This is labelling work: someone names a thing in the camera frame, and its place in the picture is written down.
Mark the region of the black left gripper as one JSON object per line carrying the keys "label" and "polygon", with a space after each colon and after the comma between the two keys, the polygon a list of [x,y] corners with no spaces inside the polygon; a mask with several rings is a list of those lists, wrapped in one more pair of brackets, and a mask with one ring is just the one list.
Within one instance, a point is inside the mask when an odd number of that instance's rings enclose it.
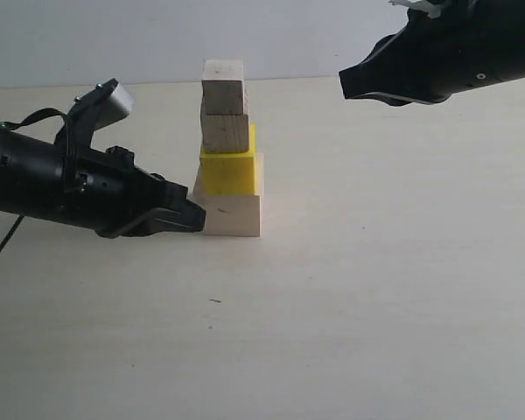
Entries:
{"label": "black left gripper", "polygon": [[120,146],[105,152],[80,147],[77,185],[60,204],[60,222],[103,238],[198,233],[206,210],[187,200],[188,188],[135,166]]}

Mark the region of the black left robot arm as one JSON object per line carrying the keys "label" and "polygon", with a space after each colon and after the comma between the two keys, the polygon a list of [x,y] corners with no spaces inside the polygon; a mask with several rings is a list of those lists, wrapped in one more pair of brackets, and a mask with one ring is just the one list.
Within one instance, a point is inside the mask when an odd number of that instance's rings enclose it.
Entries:
{"label": "black left robot arm", "polygon": [[109,239],[205,226],[206,212],[187,198],[187,187],[137,167],[130,150],[79,146],[71,185],[63,165],[60,146],[0,129],[0,211]]}

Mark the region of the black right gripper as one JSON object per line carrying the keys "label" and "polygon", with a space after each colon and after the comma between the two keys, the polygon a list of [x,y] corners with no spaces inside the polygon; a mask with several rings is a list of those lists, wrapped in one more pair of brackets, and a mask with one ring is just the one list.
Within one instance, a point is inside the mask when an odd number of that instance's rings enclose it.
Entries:
{"label": "black right gripper", "polygon": [[404,1],[404,32],[339,71],[347,100],[435,105],[525,78],[525,1]]}

